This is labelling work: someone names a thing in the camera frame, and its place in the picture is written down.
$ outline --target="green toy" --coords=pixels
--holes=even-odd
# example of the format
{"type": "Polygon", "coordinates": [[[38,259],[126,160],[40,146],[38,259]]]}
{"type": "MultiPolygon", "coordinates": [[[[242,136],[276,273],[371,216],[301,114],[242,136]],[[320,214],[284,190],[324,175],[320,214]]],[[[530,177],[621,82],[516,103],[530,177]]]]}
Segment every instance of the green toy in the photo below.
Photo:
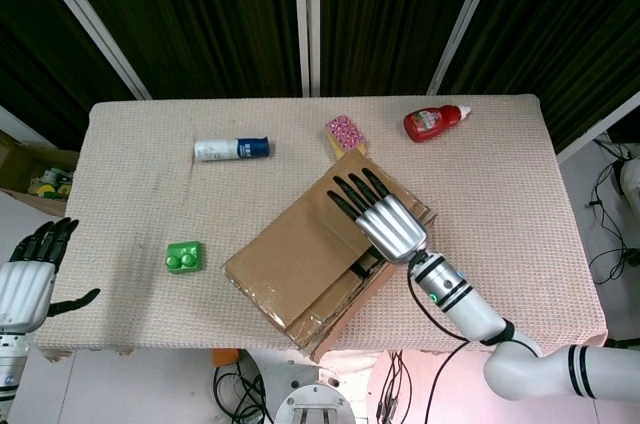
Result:
{"type": "Polygon", "coordinates": [[[167,246],[167,271],[172,274],[193,272],[202,269],[202,243],[198,241],[177,242],[167,246]]]}

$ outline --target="cardboard box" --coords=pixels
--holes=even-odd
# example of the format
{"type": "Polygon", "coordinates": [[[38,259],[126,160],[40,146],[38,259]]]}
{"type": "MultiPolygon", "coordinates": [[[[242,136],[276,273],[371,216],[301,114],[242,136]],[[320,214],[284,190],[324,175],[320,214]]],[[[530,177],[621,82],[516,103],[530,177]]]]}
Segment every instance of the cardboard box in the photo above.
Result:
{"type": "Polygon", "coordinates": [[[227,277],[314,360],[329,350],[353,315],[393,275],[360,229],[327,196],[334,176],[371,169],[425,225],[427,206],[373,161],[352,151],[225,264],[227,277]]]}
{"type": "Polygon", "coordinates": [[[52,216],[64,216],[67,203],[27,194],[31,179],[45,170],[57,167],[74,171],[79,153],[35,145],[20,144],[4,133],[0,134],[0,191],[52,216]]]}

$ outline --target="table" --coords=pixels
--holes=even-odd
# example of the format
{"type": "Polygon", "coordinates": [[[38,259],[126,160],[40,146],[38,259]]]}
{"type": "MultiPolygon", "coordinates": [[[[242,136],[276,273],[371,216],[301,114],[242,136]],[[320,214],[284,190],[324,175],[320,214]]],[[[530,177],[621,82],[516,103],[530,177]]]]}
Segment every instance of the table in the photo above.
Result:
{"type": "MultiPolygon", "coordinates": [[[[48,319],[37,344],[290,348],[222,265],[331,166],[323,126],[343,113],[365,134],[369,156],[438,213],[437,249],[502,315],[545,351],[604,341],[604,316],[539,102],[523,95],[96,105],[67,206],[80,226],[54,300],[93,287],[102,293],[85,309],[48,319]],[[455,103],[471,105],[465,121],[427,143],[407,138],[407,113],[455,103]],[[268,159],[193,160],[197,139],[265,135],[275,143],[268,159]],[[205,244],[205,269],[169,274],[167,244],[187,240],[205,244]]],[[[455,345],[422,316],[400,271],[336,349],[455,345]]]]}

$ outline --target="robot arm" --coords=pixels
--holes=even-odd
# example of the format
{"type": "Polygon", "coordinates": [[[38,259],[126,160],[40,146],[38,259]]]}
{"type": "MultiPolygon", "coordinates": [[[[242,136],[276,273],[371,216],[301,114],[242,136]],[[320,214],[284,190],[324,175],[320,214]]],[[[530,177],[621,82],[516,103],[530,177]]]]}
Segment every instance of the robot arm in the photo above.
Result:
{"type": "Polygon", "coordinates": [[[333,191],[329,197],[362,229],[390,262],[408,264],[411,278],[469,341],[497,344],[484,368],[491,389],[505,399],[559,394],[640,403],[640,353],[567,346],[546,357],[538,345],[503,319],[442,254],[428,249],[429,236],[400,200],[368,169],[372,189],[355,175],[334,181],[359,209],[333,191]]]}
{"type": "Polygon", "coordinates": [[[0,423],[20,385],[31,333],[47,317],[84,307],[100,293],[93,289],[75,301],[51,304],[56,274],[77,226],[78,221],[69,218],[47,222],[22,240],[0,267],[0,423]]]}

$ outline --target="red ketchup bottle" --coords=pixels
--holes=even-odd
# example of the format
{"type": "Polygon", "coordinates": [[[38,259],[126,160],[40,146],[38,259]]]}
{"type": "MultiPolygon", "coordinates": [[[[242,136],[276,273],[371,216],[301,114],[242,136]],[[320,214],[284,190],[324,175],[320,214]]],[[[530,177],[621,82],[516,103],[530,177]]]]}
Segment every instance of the red ketchup bottle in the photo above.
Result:
{"type": "Polygon", "coordinates": [[[412,141],[422,142],[455,126],[471,108],[465,105],[427,107],[412,112],[404,118],[404,130],[412,141]]]}

